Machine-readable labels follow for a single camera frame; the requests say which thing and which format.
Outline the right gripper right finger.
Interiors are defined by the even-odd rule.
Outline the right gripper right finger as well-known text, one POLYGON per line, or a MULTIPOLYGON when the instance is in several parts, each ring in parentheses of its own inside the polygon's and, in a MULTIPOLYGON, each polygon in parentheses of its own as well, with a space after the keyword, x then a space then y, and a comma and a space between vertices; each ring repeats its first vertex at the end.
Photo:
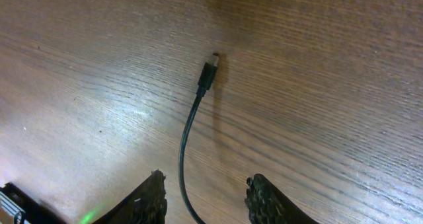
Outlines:
POLYGON ((252 224, 318 224, 263 174, 246 180, 245 205, 252 224))

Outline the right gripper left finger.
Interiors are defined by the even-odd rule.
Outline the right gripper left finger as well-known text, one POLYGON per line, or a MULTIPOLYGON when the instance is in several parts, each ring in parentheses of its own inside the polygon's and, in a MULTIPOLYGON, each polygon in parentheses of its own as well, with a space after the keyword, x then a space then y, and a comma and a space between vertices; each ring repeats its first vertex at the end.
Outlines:
POLYGON ((154 170, 133 192, 93 224, 165 224, 166 176, 154 170))

